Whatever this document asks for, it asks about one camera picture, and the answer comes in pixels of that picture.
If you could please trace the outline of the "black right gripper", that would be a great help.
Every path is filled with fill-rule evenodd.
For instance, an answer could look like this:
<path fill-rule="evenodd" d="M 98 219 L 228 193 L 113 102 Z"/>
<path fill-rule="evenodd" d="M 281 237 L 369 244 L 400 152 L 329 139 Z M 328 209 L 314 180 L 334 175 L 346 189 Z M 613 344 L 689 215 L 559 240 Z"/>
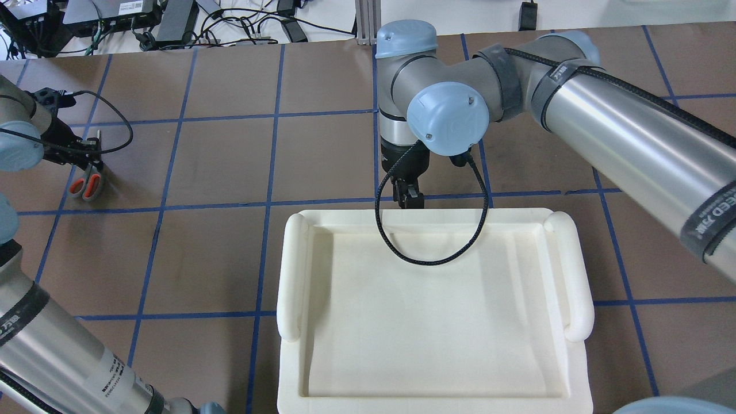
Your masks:
<path fill-rule="evenodd" d="M 393 181 L 393 199 L 399 206 L 407 206 L 407 182 L 417 181 L 430 166 L 430 150 L 422 141 L 411 145 L 397 145 L 380 141 L 381 167 Z M 423 209 L 425 196 L 418 183 L 409 184 L 409 208 Z"/>

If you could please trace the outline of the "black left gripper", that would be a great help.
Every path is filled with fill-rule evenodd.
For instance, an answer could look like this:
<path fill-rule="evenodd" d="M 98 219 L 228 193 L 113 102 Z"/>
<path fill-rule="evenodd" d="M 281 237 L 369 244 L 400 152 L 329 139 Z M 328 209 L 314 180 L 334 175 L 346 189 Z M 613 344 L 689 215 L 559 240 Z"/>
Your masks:
<path fill-rule="evenodd" d="M 39 106 L 48 110 L 52 115 L 50 126 L 40 134 L 42 141 L 45 141 L 45 160 L 59 165 L 70 163 L 79 168 L 87 168 L 90 165 L 95 168 L 104 167 L 102 155 L 94 154 L 94 151 L 99 152 L 102 149 L 101 139 L 82 139 L 72 131 L 70 126 L 58 118 L 60 109 L 76 105 L 75 97 L 66 94 L 65 91 L 45 87 L 34 92 L 33 98 Z"/>

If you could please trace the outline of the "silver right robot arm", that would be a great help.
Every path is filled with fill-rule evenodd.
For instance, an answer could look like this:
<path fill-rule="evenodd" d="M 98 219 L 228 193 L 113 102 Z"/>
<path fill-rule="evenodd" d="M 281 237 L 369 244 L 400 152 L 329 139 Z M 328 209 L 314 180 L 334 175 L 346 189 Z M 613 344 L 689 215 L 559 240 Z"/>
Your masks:
<path fill-rule="evenodd" d="M 402 209 L 421 209 L 418 178 L 431 153 L 470 165 L 489 206 L 471 147 L 489 124 L 528 111 L 678 236 L 692 255 L 734 278 L 734 137 L 686 110 L 615 78 L 579 31 L 517 47 L 490 45 L 452 66 L 436 55 L 425 21 L 377 31 L 379 143 Z"/>

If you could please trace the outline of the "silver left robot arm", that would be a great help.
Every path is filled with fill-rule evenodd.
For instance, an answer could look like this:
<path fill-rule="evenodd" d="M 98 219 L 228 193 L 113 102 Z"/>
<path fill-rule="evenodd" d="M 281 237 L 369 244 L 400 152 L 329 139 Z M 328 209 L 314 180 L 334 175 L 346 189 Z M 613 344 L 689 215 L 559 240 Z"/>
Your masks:
<path fill-rule="evenodd" d="M 68 195 L 90 201 L 104 185 L 102 136 L 77 136 L 58 118 L 75 94 L 45 87 L 31 93 L 2 78 L 2 171 L 41 160 L 81 168 Z M 223 413 L 165 398 L 54 301 L 21 267 L 19 220 L 2 197 L 2 394 L 34 413 Z"/>

